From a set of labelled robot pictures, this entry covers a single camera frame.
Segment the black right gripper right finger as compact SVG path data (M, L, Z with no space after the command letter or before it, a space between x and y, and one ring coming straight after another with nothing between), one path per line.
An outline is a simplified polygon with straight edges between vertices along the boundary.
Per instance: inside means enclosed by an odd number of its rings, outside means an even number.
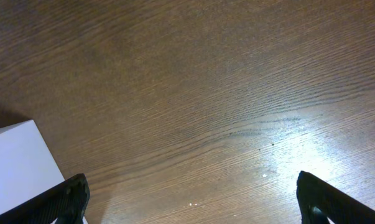
M375 224L375 210L309 172L298 176L297 200L302 224Z

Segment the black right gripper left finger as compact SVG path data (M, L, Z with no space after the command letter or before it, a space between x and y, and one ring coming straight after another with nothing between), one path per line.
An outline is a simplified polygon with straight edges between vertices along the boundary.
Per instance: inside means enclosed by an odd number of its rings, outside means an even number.
M83 224L90 199L85 174L77 174L0 215L0 224Z

